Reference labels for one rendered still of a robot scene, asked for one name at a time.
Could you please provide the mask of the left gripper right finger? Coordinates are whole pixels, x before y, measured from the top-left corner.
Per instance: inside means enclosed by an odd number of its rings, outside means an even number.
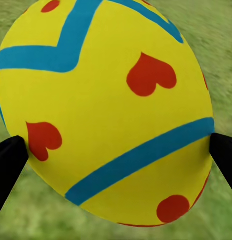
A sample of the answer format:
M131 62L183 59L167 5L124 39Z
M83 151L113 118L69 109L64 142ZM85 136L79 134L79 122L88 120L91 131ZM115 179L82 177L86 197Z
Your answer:
M232 137L212 133L209 153L232 188Z

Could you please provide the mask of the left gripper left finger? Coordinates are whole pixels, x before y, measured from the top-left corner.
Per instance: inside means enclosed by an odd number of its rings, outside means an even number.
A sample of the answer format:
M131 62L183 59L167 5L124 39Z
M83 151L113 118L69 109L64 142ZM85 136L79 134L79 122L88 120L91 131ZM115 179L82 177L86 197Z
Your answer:
M22 137L14 136L0 143L0 211L28 159Z

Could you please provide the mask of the easter egg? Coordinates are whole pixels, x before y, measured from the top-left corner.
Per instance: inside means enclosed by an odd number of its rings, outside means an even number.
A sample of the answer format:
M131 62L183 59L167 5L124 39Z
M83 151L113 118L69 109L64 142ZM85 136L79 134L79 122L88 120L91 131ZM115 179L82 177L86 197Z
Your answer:
M0 114L27 163L79 208L158 227L207 183L214 116L177 28L143 0L39 0L0 47Z

